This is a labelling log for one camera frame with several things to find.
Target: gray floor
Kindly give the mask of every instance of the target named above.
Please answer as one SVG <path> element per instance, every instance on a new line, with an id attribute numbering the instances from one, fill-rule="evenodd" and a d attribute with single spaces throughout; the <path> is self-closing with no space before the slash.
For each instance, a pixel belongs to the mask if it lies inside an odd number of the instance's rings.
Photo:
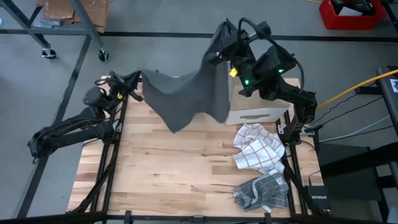
<path id="1" fill-rule="evenodd" d="M 15 2 L 28 15 L 34 9 L 33 1 Z M 243 16 L 255 22 L 267 20 L 275 35 L 397 37 L 388 20 L 382 21 L 371 31 L 326 30 L 320 19 L 318 4 L 304 0 L 118 0 L 111 6 L 106 30 L 213 32 L 223 18 L 228 17 L 232 22 L 237 22 Z M 19 28 L 2 9 L 0 17 L 3 19 L 0 28 Z M 84 41 L 84 37 L 46 38 L 57 51 L 58 58 L 55 60 L 42 59 L 39 45 L 27 35 L 0 35 L 0 218 L 15 215 L 33 168 L 26 143 L 35 131 L 52 122 Z M 103 40 L 110 53 L 109 62 L 101 63 L 98 60 L 98 46 L 92 42 L 65 117 L 73 116 L 83 108 L 81 100 L 84 93 L 109 70 L 126 74 L 138 68 L 150 68 L 171 75 L 182 75 L 198 68 L 210 41 L 156 37 L 104 37 Z M 375 76 L 377 67 L 396 65 L 398 62 L 396 44 L 292 41 L 280 41 L 279 44 L 296 54 L 306 73 L 305 88 L 317 92 L 318 102 L 324 102 L 360 81 Z M 268 46 L 260 41 L 252 44 L 257 56 Z M 299 71 L 292 70 L 286 77 L 299 77 Z M 323 120 L 374 98 L 357 96 Z M 322 108 L 318 115 L 333 105 Z M 384 103 L 378 101 L 326 125 L 320 131 L 320 137 L 327 139 L 347 134 L 386 115 Z M 391 125 L 389 120 L 374 128 L 387 125 Z M 375 148 L 396 140 L 395 132 L 386 129 L 335 143 Z M 51 156 L 29 215 L 65 211 L 80 153 L 81 144 L 76 144 L 60 149 Z M 381 168 L 380 173 L 388 174 L 388 170 Z M 389 190 L 387 194 L 389 204 L 398 206 L 396 190 Z M 336 215 L 341 217 L 380 219 L 373 202 L 334 200 L 333 206 Z"/>

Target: gray cloth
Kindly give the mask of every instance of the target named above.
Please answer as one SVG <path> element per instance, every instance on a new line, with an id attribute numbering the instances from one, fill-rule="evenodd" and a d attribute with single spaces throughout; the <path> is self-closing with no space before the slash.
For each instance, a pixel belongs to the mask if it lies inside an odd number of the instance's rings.
<path id="1" fill-rule="evenodd" d="M 195 113 L 206 113 L 219 123 L 225 122 L 229 110 L 228 66 L 226 62 L 213 65 L 205 56 L 221 48 L 227 28 L 225 22 L 217 28 L 197 72 L 173 77 L 141 70 L 144 99 L 171 132 L 183 129 Z"/>
<path id="2" fill-rule="evenodd" d="M 289 186 L 280 173 L 266 174 L 252 179 L 234 189 L 235 203 L 245 210 L 263 207 L 285 208 Z"/>

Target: white checkered towel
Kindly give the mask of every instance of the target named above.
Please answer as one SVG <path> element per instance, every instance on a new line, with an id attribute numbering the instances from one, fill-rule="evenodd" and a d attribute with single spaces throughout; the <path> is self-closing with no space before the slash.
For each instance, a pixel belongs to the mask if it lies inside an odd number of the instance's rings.
<path id="1" fill-rule="evenodd" d="M 239 169 L 256 169 L 262 174 L 276 169 L 283 173 L 285 167 L 280 158 L 285 153 L 285 147 L 277 134 L 269 133 L 261 124 L 243 124 L 233 146 L 242 150 L 233 156 Z"/>

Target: wooden tabletop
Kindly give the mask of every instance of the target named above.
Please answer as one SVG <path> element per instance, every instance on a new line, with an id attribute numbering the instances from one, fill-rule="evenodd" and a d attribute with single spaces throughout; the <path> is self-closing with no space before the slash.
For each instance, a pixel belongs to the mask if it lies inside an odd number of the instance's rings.
<path id="1" fill-rule="evenodd" d="M 297 79 L 286 81 L 298 83 Z M 263 125 L 276 133 L 274 123 Z M 144 101 L 130 98 L 108 214 L 124 215 L 131 210 L 134 215 L 263 217 L 263 209 L 245 212 L 234 203 L 233 189 L 261 176 L 255 170 L 237 169 L 233 161 L 232 155 L 240 151 L 232 146 L 240 127 L 225 126 L 207 114 L 196 114 L 186 128 L 173 134 Z M 302 139 L 313 144 L 310 137 Z M 94 186 L 102 148 L 101 141 L 83 148 L 68 210 L 74 209 Z M 307 183 L 308 176 L 319 170 L 317 155 L 308 144 L 296 148 L 302 179 Z M 320 173 L 312 175 L 312 183 L 323 184 Z M 300 213 L 294 186 L 292 191 L 296 212 Z M 275 208 L 271 215 L 290 217 L 289 208 Z"/>

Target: metal cart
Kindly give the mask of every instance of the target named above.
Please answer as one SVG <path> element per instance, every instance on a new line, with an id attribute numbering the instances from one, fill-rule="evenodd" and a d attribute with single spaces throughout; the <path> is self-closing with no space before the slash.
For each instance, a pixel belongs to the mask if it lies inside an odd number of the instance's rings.
<path id="1" fill-rule="evenodd" d="M 54 59 L 57 57 L 57 53 L 51 49 L 49 44 L 44 38 L 45 34 L 48 35 L 89 35 L 91 39 L 99 45 L 98 58 L 102 62 L 106 62 L 109 58 L 108 51 L 104 49 L 104 43 L 97 30 L 94 27 L 93 22 L 81 5 L 80 0 L 70 0 L 70 4 L 74 8 L 75 12 L 82 21 L 82 24 L 64 24 L 60 27 L 54 27 L 53 29 L 43 29 L 32 26 L 32 23 L 42 7 L 36 7 L 32 16 L 28 17 L 13 3 L 12 0 L 0 0 L 0 6 L 3 7 L 18 23 L 21 27 L 43 47 L 42 56 L 47 59 Z"/>

